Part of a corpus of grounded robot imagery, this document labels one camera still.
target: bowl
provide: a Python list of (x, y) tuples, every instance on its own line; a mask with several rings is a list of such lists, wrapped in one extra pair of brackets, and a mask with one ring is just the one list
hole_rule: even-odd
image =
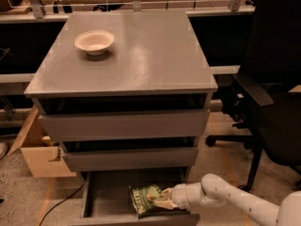
[(114, 41), (114, 35), (103, 30), (92, 30), (75, 39), (75, 46), (92, 56), (105, 53)]

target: office chair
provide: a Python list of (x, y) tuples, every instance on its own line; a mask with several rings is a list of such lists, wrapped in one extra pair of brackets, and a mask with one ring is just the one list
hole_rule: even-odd
[(301, 174), (301, 93), (289, 92), (301, 84), (300, 11), (300, 0), (257, 0), (240, 70), (230, 87), (218, 90), (223, 113), (251, 135), (208, 136), (206, 144), (239, 141), (253, 151), (247, 184), (240, 186), (245, 191), (253, 186), (262, 150)]

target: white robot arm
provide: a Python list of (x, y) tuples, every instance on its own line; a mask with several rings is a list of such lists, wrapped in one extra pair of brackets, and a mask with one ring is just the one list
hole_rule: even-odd
[(281, 206), (263, 200), (228, 184), (214, 174), (205, 175), (201, 182), (181, 184), (162, 192), (154, 203), (167, 209), (190, 210), (201, 205), (229, 202), (261, 226), (300, 226), (301, 192), (290, 194)]

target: floor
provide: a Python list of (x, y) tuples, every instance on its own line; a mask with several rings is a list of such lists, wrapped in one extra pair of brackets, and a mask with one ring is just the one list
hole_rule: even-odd
[[(206, 173), (215, 173), (235, 186), (246, 182), (252, 152), (239, 143), (217, 142), (212, 148), (204, 143), (207, 135), (233, 133), (235, 129), (231, 125), (231, 119), (220, 112), (211, 114), (205, 135), (198, 145), (198, 160), (190, 171), (189, 181), (199, 181)], [(14, 137), (0, 139), (11, 146)], [(294, 182), (298, 180), (299, 176), (294, 171), (271, 163), (264, 154), (251, 193), (280, 204), (296, 190)], [(0, 204), (0, 225), (40, 225), (46, 212), (80, 188), (82, 183), (80, 177), (33, 178), (20, 150), (5, 156), (0, 160), (0, 198), (4, 199)], [(68, 225), (72, 218), (79, 218), (82, 196), (83, 190), (80, 189), (71, 199), (51, 211), (41, 225), (63, 226)], [(203, 207), (197, 213), (200, 214), (198, 226), (258, 225), (230, 204)]]

